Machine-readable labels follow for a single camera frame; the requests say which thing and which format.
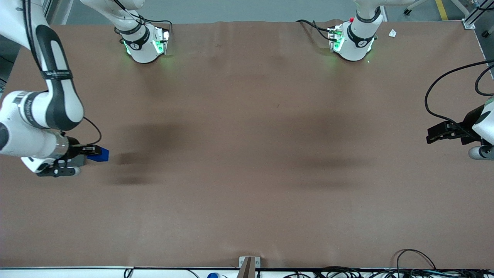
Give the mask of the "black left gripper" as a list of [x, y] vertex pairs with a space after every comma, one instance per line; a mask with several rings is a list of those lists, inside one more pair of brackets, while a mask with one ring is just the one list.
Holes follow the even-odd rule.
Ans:
[[461, 138], [462, 145], [471, 144], [476, 141], [481, 141], [480, 135], [478, 135], [473, 129], [473, 125], [477, 122], [482, 114], [484, 109], [484, 105], [478, 106], [472, 111], [468, 112], [464, 117], [463, 121], [460, 122], [460, 125], [464, 130], [466, 130], [468, 134], [464, 132], [464, 136], [462, 134], [455, 134], [456, 130], [458, 130], [457, 125], [452, 123], [451, 121], [443, 121], [434, 125], [431, 128], [428, 128], [428, 135], [426, 137], [427, 144], [432, 144], [436, 141], [441, 140], [453, 140]]

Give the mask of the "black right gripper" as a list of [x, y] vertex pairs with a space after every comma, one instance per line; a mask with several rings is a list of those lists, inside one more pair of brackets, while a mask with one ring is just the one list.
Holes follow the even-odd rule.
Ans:
[[76, 138], [67, 137], [69, 148], [66, 153], [67, 167], [82, 167], [85, 156], [100, 156], [101, 147], [96, 144], [81, 144]]

